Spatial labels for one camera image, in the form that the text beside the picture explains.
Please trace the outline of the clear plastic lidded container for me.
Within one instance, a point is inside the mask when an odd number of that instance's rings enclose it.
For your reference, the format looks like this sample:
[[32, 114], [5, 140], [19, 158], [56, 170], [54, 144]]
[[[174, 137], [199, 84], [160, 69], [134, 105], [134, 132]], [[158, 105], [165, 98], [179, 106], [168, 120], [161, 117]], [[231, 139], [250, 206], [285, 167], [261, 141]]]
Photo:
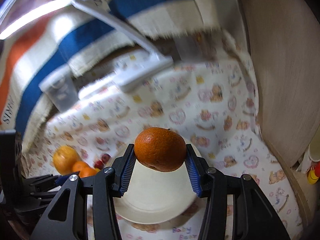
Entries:
[[48, 96], [60, 113], [73, 107], [79, 100], [69, 65], [64, 64], [47, 75], [40, 83], [40, 90]]

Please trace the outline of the small orange mandarin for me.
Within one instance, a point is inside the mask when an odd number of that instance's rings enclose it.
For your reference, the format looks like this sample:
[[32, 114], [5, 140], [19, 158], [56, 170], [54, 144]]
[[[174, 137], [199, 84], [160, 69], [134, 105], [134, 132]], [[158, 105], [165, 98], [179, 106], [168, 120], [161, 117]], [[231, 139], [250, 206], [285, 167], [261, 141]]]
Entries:
[[89, 167], [89, 165], [84, 161], [76, 161], [72, 166], [72, 172], [81, 172], [84, 168]]

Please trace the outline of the large yellow pomelo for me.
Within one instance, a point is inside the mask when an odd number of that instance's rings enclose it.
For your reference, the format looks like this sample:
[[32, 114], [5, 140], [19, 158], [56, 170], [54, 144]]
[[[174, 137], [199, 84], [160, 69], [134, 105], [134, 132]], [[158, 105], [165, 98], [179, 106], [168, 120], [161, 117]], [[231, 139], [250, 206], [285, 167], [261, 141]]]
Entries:
[[73, 165], [80, 160], [76, 150], [68, 145], [60, 146], [53, 154], [53, 164], [57, 172], [67, 175], [72, 172]]

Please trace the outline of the red hawthorn fruit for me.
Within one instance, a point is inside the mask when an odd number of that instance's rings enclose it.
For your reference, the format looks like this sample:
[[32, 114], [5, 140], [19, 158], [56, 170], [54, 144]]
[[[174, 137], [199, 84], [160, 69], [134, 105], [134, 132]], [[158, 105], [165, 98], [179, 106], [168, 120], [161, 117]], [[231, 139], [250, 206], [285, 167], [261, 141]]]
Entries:
[[111, 159], [111, 156], [107, 153], [101, 155], [101, 161], [106, 164]]
[[103, 163], [101, 160], [97, 160], [97, 161], [94, 163], [94, 168], [95, 168], [95, 169], [102, 170], [102, 169], [104, 168], [104, 163]]

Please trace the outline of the baby bear printed cloth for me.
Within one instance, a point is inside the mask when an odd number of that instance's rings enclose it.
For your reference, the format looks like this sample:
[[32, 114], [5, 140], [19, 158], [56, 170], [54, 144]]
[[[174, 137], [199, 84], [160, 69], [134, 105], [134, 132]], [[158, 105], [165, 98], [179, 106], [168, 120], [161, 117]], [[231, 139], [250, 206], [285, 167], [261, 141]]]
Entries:
[[291, 239], [299, 239], [303, 226], [298, 204], [283, 168], [258, 137], [257, 104], [251, 61], [244, 66], [225, 58], [179, 64], [130, 94], [108, 86], [53, 117], [23, 156], [24, 169], [30, 177], [56, 173], [53, 153], [63, 145], [75, 148], [88, 165], [104, 153], [111, 163], [142, 130], [168, 128], [223, 173], [250, 174]]

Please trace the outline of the wooden chair back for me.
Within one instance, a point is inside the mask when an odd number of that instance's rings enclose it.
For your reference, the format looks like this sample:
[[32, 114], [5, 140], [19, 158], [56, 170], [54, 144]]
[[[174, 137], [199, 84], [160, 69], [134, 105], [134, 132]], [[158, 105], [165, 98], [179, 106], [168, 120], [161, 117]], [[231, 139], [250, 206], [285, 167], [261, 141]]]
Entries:
[[319, 237], [319, 185], [294, 166], [319, 131], [319, 21], [305, 0], [240, 0], [259, 90], [258, 123], [293, 188], [301, 239]]

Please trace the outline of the yellow toy bottle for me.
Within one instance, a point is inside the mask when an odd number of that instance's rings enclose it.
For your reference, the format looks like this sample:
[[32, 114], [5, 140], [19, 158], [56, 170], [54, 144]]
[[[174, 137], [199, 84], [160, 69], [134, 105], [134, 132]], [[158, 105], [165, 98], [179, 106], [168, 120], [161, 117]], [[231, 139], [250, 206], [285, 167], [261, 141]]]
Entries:
[[311, 167], [308, 172], [308, 183], [314, 185], [320, 178], [320, 162], [317, 162], [315, 166]]

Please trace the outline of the white desk lamp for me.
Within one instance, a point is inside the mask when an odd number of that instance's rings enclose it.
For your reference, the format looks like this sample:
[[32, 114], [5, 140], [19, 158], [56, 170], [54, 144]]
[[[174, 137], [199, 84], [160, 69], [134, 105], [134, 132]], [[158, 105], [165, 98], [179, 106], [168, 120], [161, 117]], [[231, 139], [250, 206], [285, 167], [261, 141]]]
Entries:
[[122, 91], [127, 91], [135, 87], [136, 83], [143, 79], [150, 77], [157, 72], [170, 67], [173, 64], [173, 59], [170, 56], [163, 55], [150, 41], [143, 37], [138, 31], [131, 26], [121, 21], [120, 19], [110, 15], [103, 9], [89, 2], [89, 0], [53, 0], [43, 5], [32, 9], [28, 13], [22, 15], [20, 18], [9, 24], [4, 30], [1, 31], [1, 40], [4, 40], [28, 25], [30, 22], [41, 18], [51, 12], [60, 10], [64, 7], [72, 5], [76, 9], [85, 12], [117, 31], [123, 33], [131, 40], [135, 41], [144, 50], [149, 52], [149, 55], [134, 63], [128, 63], [125, 70], [116, 70], [114, 73], [109, 74], [107, 77], [102, 78], [94, 89], [98, 89], [103, 85], [111, 83], [117, 85]]

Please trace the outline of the cream ceramic plate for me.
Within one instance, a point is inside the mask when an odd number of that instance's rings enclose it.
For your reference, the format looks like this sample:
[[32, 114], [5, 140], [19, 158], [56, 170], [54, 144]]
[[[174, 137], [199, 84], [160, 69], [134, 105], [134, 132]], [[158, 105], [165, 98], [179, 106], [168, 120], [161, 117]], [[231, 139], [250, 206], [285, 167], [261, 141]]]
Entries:
[[114, 198], [116, 214], [138, 224], [158, 224], [183, 213], [196, 200], [186, 166], [159, 172], [136, 161], [129, 187]]

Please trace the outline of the medium orange mandarin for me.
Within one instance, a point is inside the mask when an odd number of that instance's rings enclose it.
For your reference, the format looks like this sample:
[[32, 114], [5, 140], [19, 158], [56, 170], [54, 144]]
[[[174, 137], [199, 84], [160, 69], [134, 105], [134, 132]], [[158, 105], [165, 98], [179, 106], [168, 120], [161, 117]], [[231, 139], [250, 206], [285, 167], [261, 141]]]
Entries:
[[91, 168], [90, 166], [86, 166], [80, 170], [79, 177], [86, 178], [86, 177], [95, 176], [96, 174], [97, 174], [97, 170], [95, 168]]

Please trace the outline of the striped Paris towel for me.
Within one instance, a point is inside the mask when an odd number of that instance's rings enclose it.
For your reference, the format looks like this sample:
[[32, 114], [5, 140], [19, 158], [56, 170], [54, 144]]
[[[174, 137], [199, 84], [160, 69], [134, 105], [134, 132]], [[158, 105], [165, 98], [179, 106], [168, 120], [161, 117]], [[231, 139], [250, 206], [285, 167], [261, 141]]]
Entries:
[[[53, 0], [1, 0], [1, 28]], [[220, 27], [214, 0], [92, 0], [151, 39]], [[40, 17], [1, 41], [1, 129], [29, 144], [52, 107], [39, 83], [67, 64], [75, 76], [133, 42], [69, 5]]]

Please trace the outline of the large orange mandarin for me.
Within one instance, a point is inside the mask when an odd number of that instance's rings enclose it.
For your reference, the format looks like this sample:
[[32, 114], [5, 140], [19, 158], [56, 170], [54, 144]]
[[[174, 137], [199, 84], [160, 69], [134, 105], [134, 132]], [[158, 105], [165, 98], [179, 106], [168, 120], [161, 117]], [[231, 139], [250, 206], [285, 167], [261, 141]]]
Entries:
[[177, 133], [160, 127], [148, 128], [135, 139], [137, 160], [152, 170], [172, 172], [182, 166], [187, 148], [185, 140]]

